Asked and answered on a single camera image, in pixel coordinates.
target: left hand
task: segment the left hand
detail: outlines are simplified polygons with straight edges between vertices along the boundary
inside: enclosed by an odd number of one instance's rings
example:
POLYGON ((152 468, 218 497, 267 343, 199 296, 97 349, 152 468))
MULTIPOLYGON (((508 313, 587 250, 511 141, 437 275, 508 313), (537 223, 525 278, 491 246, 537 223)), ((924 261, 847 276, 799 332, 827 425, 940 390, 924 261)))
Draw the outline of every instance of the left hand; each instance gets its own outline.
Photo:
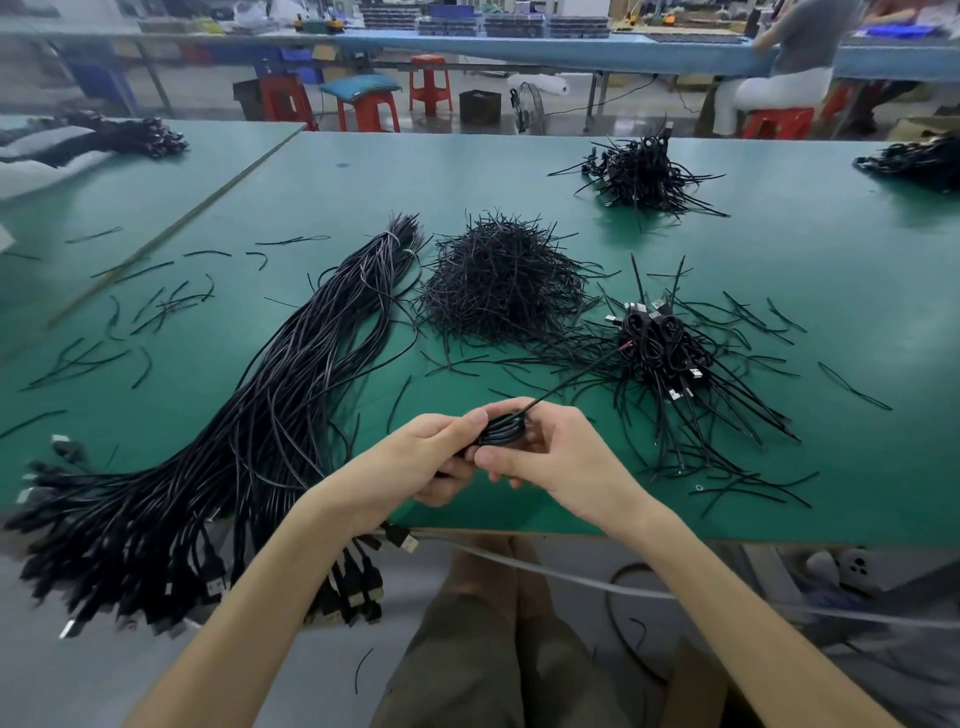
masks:
POLYGON ((483 409, 463 417, 419 415, 309 493, 332 502, 354 536, 376 529, 409 497, 439 508, 473 477, 472 463, 457 453, 477 439, 487 419, 483 409))

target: right hand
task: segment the right hand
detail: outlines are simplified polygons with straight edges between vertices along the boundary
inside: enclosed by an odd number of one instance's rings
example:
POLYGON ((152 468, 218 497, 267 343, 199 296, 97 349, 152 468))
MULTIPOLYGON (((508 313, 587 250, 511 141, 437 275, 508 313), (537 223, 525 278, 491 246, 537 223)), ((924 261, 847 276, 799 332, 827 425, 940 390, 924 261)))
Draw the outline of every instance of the right hand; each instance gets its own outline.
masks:
MULTIPOLYGON (((492 420, 531 401, 519 397, 483 409, 492 420)), ((540 486, 574 516, 607 533, 629 522, 650 498, 576 407, 539 402, 526 418, 522 441, 510 448, 470 448, 467 459, 491 480, 507 475, 514 488, 524 480, 540 486)))

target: gray shirt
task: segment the gray shirt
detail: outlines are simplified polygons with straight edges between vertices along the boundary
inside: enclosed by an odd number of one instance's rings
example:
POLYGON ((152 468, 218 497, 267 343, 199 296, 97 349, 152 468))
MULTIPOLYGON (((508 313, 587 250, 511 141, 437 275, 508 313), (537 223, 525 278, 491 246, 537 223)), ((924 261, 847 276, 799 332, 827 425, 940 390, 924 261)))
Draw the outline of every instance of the gray shirt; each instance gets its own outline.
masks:
POLYGON ((772 76, 833 65, 840 39, 862 15, 860 0, 797 0, 777 23, 780 54, 772 76))

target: khaki shorts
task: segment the khaki shorts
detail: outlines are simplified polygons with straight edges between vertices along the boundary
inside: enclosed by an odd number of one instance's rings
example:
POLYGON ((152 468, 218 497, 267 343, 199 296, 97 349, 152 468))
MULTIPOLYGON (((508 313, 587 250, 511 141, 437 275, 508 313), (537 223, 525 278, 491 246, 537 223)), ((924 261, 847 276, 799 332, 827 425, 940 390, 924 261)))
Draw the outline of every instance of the khaki shorts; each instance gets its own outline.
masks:
POLYGON ((557 617, 516 626, 485 601, 439 595, 372 728, 629 728, 612 686, 557 617))

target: stool seat cushion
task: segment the stool seat cushion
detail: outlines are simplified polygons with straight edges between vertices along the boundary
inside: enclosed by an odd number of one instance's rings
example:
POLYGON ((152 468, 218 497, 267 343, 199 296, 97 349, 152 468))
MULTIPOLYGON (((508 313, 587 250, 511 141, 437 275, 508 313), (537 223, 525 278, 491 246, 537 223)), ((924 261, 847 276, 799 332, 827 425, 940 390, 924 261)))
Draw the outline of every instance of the stool seat cushion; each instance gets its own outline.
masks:
POLYGON ((371 91, 399 91, 400 85, 389 76, 367 73, 362 76, 349 76, 339 81, 322 84, 320 90, 331 96, 352 104, 371 91))

